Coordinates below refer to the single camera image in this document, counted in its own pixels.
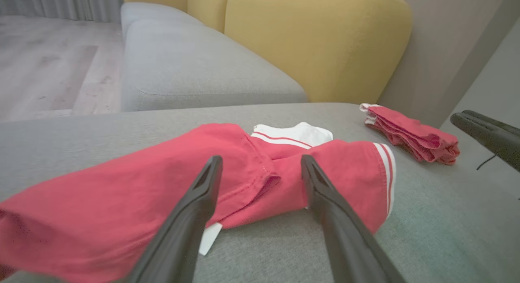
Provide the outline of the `wide yellow sofa back cushion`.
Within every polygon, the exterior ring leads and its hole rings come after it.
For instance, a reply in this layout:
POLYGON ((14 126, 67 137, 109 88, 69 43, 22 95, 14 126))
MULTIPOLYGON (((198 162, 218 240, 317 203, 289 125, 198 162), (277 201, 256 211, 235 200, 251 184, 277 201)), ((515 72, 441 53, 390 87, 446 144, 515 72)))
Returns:
POLYGON ((404 0, 228 0, 224 33, 297 81, 311 102, 374 104, 411 31, 404 0))

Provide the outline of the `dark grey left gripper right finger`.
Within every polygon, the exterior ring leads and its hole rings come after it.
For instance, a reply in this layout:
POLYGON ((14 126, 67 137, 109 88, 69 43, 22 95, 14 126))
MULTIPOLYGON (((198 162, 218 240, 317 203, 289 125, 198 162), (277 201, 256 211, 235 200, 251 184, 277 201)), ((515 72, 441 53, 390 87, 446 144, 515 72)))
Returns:
POLYGON ((406 283, 311 155, 301 157, 308 209, 323 228, 335 283, 406 283))

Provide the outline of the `large grey fabric sofa ottoman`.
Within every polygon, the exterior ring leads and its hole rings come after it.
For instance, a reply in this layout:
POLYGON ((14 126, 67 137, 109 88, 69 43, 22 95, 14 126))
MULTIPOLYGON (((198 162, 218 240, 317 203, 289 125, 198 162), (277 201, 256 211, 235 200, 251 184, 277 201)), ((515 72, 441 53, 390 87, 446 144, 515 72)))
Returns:
MULTIPOLYGON (((212 122, 325 128, 346 142, 385 138, 345 103, 265 104, 70 116, 0 123, 0 201, 46 181, 165 142, 212 122)), ((520 283, 520 200, 483 172, 419 163, 393 147, 392 214, 376 234, 408 283, 520 283)), ((222 231, 195 282, 332 282, 308 211, 222 231)))

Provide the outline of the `long grey sofa seat cushion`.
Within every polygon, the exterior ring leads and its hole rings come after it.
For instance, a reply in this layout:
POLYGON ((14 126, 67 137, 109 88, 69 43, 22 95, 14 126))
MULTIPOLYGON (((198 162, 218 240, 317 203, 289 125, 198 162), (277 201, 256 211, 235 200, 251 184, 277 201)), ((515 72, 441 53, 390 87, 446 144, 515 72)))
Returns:
POLYGON ((140 20, 128 28, 122 112, 304 102, 294 79, 209 27, 140 20))

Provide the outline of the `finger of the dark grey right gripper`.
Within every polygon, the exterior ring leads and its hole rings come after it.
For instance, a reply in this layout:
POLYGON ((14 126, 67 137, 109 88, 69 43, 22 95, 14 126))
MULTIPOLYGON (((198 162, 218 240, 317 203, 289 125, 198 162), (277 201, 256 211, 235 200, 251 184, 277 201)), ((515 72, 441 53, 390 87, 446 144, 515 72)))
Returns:
POLYGON ((495 120, 493 118, 489 118, 488 116, 485 116, 483 114, 479 114, 477 112, 474 112, 472 110, 464 110, 462 112, 463 116, 465 116, 468 120, 483 126, 487 129, 493 130, 493 129, 502 129, 503 131, 507 131, 509 133, 512 133, 513 135, 516 135, 520 137, 520 129, 508 125, 505 122, 500 122, 498 120, 495 120))
POLYGON ((520 172, 520 137, 499 128, 487 129, 468 120, 462 113, 452 114, 450 122, 520 172))

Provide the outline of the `red white-striped basketball shorts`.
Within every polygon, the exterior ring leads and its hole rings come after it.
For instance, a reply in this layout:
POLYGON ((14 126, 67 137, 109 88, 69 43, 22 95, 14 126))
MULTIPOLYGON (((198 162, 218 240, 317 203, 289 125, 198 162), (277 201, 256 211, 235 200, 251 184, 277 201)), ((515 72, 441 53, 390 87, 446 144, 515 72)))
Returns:
POLYGON ((383 133, 392 145, 404 147, 417 161, 455 165, 460 155, 455 135, 378 104, 363 103, 359 109, 366 114, 365 125, 383 133))

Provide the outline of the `short grey sofa seat cushion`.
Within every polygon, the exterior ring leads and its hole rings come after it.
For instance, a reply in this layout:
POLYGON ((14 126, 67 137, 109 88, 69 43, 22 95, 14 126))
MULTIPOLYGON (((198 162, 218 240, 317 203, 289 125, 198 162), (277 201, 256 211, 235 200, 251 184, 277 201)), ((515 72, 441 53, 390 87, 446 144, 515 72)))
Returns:
POLYGON ((203 25, 200 20, 173 7, 146 2, 126 2, 121 6, 122 35, 126 37, 128 28, 138 20, 165 20, 203 25))

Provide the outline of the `grey pleated curtain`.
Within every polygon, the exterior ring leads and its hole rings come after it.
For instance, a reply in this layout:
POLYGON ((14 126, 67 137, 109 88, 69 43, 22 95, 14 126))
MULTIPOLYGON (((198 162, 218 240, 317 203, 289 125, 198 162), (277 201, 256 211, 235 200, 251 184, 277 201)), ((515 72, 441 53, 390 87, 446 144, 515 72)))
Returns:
POLYGON ((0 15, 120 22, 124 0, 0 0, 0 15))

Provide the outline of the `red white basketball jersey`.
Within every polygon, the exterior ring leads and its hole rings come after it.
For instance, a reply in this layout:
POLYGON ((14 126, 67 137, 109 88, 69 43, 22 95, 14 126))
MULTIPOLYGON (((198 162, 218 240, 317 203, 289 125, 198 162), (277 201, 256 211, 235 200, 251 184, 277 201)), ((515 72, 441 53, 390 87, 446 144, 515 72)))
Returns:
POLYGON ((292 128, 206 124, 103 164, 34 185, 0 203, 0 280, 18 270, 71 283, 123 278, 208 159, 223 158, 221 229, 307 207, 301 157, 311 155, 371 233, 394 205, 396 159, 386 144, 345 142, 305 122, 292 128))

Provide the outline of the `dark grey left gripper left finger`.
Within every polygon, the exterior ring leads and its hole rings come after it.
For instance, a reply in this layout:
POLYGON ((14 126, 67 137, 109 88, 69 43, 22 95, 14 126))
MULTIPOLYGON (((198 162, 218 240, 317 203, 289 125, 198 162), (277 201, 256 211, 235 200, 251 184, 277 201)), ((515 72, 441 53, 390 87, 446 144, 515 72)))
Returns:
POLYGON ((203 231, 217 205, 222 166, 221 156, 210 157, 125 283, 193 283, 203 231))

